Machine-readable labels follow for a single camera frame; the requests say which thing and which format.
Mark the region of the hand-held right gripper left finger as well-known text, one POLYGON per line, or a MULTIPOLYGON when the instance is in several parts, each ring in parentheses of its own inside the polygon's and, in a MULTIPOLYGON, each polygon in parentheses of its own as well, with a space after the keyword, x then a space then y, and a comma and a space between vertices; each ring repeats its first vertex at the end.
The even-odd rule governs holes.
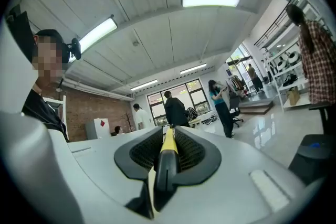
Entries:
POLYGON ((157 165, 162 144, 162 128, 150 127, 68 146, 103 193, 136 214, 153 219, 149 172, 157 165))

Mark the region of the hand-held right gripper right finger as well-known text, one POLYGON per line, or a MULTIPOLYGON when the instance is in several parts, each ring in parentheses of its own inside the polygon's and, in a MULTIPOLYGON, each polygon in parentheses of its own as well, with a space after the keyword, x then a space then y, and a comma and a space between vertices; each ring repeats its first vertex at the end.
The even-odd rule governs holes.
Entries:
POLYGON ((181 171, 162 209, 164 221, 259 221, 289 205, 304 183, 255 147, 177 127, 181 171))

